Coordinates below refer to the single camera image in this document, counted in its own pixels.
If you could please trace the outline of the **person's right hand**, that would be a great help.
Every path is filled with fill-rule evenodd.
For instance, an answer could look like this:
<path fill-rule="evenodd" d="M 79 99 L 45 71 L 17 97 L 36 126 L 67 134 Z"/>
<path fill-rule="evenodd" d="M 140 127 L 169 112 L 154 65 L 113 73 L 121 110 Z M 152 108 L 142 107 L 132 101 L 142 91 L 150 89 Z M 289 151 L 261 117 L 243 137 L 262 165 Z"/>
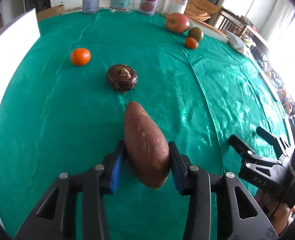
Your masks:
<path fill-rule="evenodd" d="M 261 189 L 258 189 L 254 199 L 262 210 L 267 208 L 267 217 L 273 225 L 276 233 L 281 235 L 293 221 L 291 215 L 295 211 L 295 206 L 290 208 L 286 203 L 280 202 L 274 196 L 263 192 Z"/>

